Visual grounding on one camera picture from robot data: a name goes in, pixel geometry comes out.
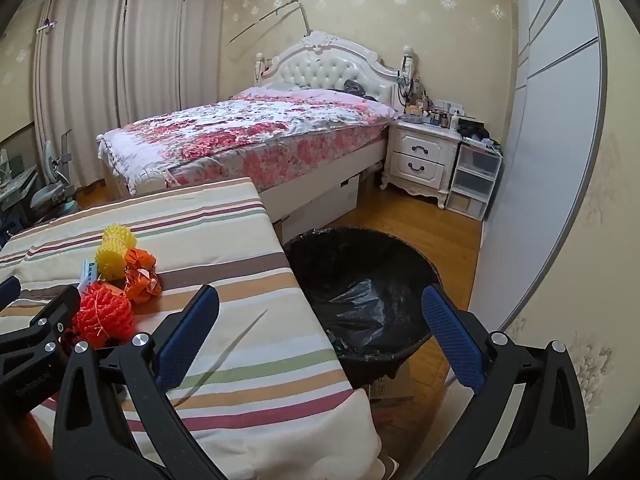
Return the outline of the pink floral quilt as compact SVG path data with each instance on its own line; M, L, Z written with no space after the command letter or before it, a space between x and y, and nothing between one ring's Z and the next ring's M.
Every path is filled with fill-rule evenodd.
M382 139L397 116L343 91L253 87L96 140L99 160L129 196L242 177L265 191Z

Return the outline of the beige curtain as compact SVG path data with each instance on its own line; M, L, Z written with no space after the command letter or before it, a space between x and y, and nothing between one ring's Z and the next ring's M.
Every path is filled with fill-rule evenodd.
M43 0L32 92L40 148L72 156L83 188L103 176L99 134L218 98L224 0Z

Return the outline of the white nightstand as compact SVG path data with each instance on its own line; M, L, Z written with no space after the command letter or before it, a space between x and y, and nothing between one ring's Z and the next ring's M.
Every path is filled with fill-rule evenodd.
M380 188L436 200L444 210L462 137L454 130L396 120L390 126Z

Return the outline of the light blue printed box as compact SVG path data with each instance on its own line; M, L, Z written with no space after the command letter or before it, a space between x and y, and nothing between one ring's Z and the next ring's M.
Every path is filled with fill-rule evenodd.
M98 266L94 261L84 260L82 262L78 290L84 292L87 287L98 280Z

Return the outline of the orange wrapper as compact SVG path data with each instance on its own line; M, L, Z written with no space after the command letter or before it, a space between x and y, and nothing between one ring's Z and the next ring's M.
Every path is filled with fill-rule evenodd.
M124 292L132 304L146 304L162 293L155 266L156 259L149 252L138 248L127 250Z

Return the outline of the striped bed sheet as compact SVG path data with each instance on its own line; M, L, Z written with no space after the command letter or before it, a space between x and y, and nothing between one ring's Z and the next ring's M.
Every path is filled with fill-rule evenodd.
M202 286L154 333L100 350L70 342L80 296L60 287L1 337L2 478L224 478L166 396L218 318L216 289Z

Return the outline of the grey desk chair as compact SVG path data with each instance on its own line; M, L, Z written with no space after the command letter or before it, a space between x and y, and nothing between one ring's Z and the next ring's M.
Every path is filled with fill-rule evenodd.
M55 156L51 141L44 149L43 171L47 184L35 192L30 202L30 209L38 217L38 223L44 223L56 218L74 214L79 210L77 200L74 199L75 187L70 178L70 161L72 154L68 149L68 136L72 130L67 130L61 136L61 154Z

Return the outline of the white storage box under bed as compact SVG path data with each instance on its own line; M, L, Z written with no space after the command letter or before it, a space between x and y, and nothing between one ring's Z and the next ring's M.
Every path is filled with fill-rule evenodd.
M357 207L359 177L353 176L277 223L279 240L286 244L310 230L322 229Z

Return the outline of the red foam fruit net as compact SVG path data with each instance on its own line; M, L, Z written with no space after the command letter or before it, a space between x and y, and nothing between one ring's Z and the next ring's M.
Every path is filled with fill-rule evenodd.
M109 342L122 344L134 336L134 310L122 290L94 282L80 293L72 330L79 340L88 341L93 348L105 348Z

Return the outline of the white tufted bed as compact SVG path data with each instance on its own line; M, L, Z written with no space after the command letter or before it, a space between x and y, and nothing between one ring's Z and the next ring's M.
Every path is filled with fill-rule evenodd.
M398 70L356 42L311 32L235 96L103 133L112 193L130 198L247 177L274 222L384 159L398 117Z

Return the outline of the clear plastic drawer unit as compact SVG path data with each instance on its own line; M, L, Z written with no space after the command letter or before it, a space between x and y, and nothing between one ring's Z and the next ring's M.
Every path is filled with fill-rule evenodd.
M495 145L463 138L450 182L446 208L483 222L499 180L503 157Z

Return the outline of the white wardrobe door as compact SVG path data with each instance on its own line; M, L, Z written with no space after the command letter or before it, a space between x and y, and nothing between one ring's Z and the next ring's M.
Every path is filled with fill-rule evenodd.
M532 298L570 232L601 132L605 76L594 0L516 0L518 67L503 174L469 309L493 332Z

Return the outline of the desk with clutter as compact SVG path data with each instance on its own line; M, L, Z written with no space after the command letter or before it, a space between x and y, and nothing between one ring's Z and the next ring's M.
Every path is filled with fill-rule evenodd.
M1 220L15 220L21 226L29 222L25 206L26 198L32 195L32 187L38 179L38 167L27 167L14 174L8 152L1 150Z

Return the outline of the yellow foam fruit net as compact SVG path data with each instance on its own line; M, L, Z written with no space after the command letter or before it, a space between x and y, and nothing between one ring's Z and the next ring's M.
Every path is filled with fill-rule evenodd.
M136 245L137 239L128 226L122 224L108 226L103 231L101 244L94 255L99 276L108 282L123 278L127 252Z

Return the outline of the black trash bin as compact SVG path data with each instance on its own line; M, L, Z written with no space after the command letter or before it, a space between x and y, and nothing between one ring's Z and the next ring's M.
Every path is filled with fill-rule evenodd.
M400 238L334 226L300 234L283 249L352 388L395 377L431 338L421 298L442 280Z

